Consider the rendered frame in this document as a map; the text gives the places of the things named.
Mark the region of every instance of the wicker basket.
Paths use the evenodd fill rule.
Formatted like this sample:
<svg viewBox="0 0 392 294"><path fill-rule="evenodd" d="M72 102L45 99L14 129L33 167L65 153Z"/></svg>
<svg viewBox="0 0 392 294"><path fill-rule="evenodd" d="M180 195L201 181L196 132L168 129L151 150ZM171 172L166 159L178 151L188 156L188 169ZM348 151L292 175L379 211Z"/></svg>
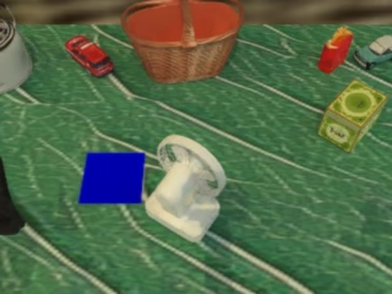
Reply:
<svg viewBox="0 0 392 294"><path fill-rule="evenodd" d="M234 46L243 22L243 8L238 0L215 0L234 7L239 16L237 28L209 39L196 40L189 1L181 6L183 38L178 42L152 42L138 39L127 29L132 13L157 5L179 5L175 0L147 0L129 6L121 16L121 26L128 35L148 75L159 83L176 83L211 78L219 74Z"/></svg>

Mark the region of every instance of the blue square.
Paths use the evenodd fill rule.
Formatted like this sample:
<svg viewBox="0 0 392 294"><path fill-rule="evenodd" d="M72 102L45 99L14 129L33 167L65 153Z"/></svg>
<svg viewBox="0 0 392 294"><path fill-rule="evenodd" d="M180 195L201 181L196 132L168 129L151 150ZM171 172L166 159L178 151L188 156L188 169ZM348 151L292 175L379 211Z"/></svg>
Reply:
<svg viewBox="0 0 392 294"><path fill-rule="evenodd" d="M141 203L144 166L144 153L87 153L79 203Z"/></svg>

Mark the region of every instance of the car wheel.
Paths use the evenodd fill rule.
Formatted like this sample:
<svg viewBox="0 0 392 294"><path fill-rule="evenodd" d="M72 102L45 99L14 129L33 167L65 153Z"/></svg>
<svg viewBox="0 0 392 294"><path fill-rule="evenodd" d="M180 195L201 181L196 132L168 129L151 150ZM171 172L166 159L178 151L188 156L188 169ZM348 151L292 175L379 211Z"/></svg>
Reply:
<svg viewBox="0 0 392 294"><path fill-rule="evenodd" d="M373 67L374 67L374 62L366 64L366 69L372 69Z"/></svg>

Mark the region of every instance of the metal bucket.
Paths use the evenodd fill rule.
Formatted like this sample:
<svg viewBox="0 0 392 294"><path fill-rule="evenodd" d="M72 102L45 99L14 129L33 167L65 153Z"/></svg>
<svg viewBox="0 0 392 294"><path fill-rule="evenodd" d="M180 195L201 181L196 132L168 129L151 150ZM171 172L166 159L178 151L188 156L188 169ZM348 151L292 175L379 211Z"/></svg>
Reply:
<svg viewBox="0 0 392 294"><path fill-rule="evenodd" d="M17 30L15 18L10 9L0 3L2 10L11 19L0 16L0 94L19 87L32 71L32 61Z"/></svg>

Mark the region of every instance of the teal toy car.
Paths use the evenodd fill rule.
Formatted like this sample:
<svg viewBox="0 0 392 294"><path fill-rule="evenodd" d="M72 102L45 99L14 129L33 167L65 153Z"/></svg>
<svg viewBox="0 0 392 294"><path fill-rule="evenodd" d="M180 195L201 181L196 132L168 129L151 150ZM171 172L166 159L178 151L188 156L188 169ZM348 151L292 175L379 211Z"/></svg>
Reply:
<svg viewBox="0 0 392 294"><path fill-rule="evenodd" d="M354 52L354 59L365 68L371 69L376 64L392 59L392 36L382 36Z"/></svg>

